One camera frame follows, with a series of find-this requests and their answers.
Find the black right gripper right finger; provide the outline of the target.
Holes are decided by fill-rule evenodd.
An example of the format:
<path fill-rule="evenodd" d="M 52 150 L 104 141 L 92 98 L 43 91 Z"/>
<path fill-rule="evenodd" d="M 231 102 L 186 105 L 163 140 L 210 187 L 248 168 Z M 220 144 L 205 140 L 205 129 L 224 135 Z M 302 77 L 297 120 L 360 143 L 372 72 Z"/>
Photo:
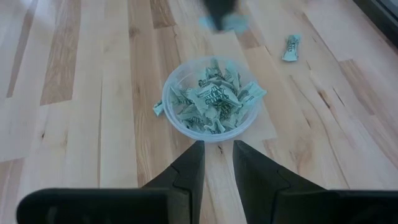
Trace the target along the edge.
<path fill-rule="evenodd" d="M 327 190 L 240 140 L 233 165 L 248 224 L 398 224 L 398 191 Z"/>

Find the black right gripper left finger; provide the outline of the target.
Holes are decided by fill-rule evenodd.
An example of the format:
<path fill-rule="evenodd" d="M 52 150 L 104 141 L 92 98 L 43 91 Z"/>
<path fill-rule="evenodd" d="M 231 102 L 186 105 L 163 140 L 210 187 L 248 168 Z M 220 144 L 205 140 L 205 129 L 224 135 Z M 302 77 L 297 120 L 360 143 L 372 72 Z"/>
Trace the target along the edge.
<path fill-rule="evenodd" d="M 140 188 L 42 189 L 25 196 L 17 224 L 199 224 L 205 143 L 196 141 Z"/>

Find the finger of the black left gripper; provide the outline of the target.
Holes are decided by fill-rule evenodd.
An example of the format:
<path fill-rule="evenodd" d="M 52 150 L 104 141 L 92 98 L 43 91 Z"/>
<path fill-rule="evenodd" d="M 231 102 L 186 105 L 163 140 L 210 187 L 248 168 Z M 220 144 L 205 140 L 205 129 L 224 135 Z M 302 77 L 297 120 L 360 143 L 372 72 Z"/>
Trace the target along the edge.
<path fill-rule="evenodd" d="M 224 31 L 224 19 L 232 14 L 239 0 L 200 0 L 206 11 L 206 21 L 215 31 Z"/>

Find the clear plastic container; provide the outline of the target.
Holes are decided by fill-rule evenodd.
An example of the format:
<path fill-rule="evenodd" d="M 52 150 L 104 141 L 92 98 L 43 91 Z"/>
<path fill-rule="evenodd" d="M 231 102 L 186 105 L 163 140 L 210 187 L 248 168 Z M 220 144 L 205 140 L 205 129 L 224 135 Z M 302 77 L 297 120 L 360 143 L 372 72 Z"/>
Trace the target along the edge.
<path fill-rule="evenodd" d="M 210 66 L 210 59 L 217 59 L 221 71 L 223 72 L 228 63 L 232 63 L 241 76 L 241 88 L 235 90 L 232 85 L 221 80 L 206 80 L 205 68 Z M 234 60 L 223 57 L 207 56 L 196 60 L 191 60 L 181 64 L 168 77 L 164 84 L 162 92 L 162 101 L 164 104 L 164 113 L 172 125 L 182 134 L 196 140 L 204 140 L 206 142 L 220 142 L 231 139 L 243 133 L 254 122 L 259 112 L 261 100 L 258 100 L 253 105 L 244 105 L 240 107 L 230 105 L 223 101 L 216 102 L 211 105 L 206 105 L 205 102 L 199 99 L 196 94 L 199 89 L 209 85 L 224 85 L 232 89 L 237 96 L 240 90 L 249 82 L 257 82 L 254 75 L 248 70 L 246 66 Z M 198 111 L 209 120 L 218 119 L 223 126 L 232 128 L 231 131 L 222 134 L 205 134 L 198 133 L 186 128 L 182 120 L 177 118 L 177 114 L 186 107 L 185 105 L 173 106 L 170 101 L 170 87 L 178 88 L 194 88 L 196 93 L 191 93 L 189 98 L 194 101 Z"/>

